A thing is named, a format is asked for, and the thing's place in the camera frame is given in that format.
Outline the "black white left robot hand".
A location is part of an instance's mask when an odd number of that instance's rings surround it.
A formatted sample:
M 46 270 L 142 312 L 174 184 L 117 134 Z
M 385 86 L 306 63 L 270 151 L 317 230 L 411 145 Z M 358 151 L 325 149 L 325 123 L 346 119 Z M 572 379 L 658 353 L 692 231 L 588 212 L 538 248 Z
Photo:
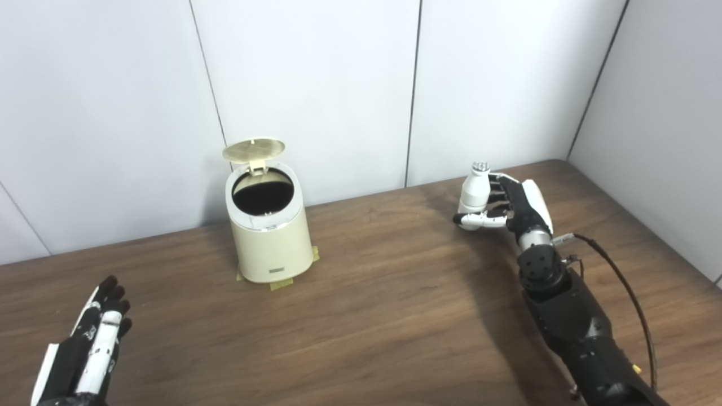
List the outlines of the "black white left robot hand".
M 69 335 L 47 345 L 31 405 L 106 405 L 121 340 L 133 323 L 125 288 L 110 275 L 90 294 Z

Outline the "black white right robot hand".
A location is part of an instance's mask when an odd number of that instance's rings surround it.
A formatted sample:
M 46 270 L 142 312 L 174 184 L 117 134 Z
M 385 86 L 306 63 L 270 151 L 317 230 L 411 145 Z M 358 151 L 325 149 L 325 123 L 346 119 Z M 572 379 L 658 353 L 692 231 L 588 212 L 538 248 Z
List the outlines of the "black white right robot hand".
M 507 228 L 517 239 L 533 230 L 554 233 L 547 204 L 533 180 L 519 182 L 489 171 L 472 172 L 464 180 L 453 222 L 470 231 Z

